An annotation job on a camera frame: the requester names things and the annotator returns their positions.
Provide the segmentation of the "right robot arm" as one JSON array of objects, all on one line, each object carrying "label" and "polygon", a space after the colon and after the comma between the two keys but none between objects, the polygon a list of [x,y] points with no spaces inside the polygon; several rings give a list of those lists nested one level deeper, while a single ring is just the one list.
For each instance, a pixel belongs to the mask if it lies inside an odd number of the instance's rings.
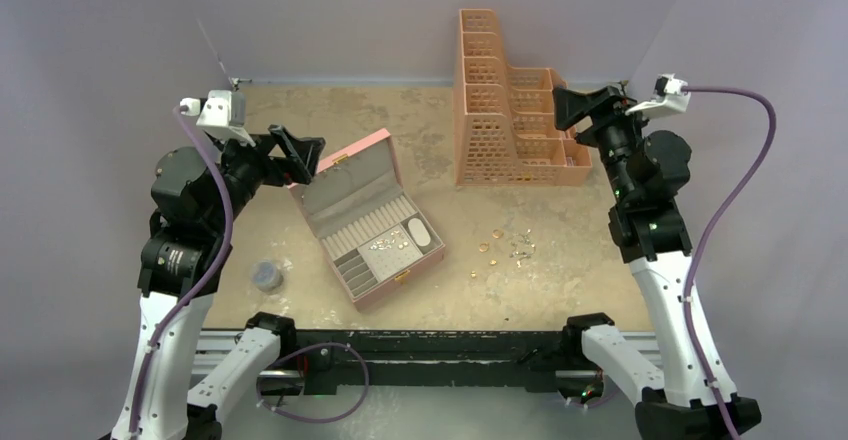
[{"label": "right robot arm", "polygon": [[576,140],[601,156],[615,198],[610,234],[639,286],[660,354],[651,362],[606,317],[592,314],[568,320],[564,359],[595,364],[633,405],[644,439],[740,438],[762,414],[727,372],[695,285],[703,250],[692,244],[676,203],[692,151],[673,132],[645,132],[651,119],[686,109],[687,86],[663,78],[642,103],[615,85],[591,93],[557,86],[552,96],[559,130],[589,121]]}]

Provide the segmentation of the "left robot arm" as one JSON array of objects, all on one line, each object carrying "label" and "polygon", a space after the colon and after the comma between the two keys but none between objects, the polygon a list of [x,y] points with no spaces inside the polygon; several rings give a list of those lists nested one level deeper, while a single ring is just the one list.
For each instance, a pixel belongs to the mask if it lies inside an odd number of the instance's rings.
[{"label": "left robot arm", "polygon": [[203,380],[194,360],[231,252],[234,222],[263,186],[309,183],[325,142],[274,125],[249,143],[192,143],[165,154],[151,188],[155,210],[140,254],[140,330],[133,373],[113,439],[218,439],[234,405],[267,365],[297,359],[291,319],[255,314],[243,342]]}]

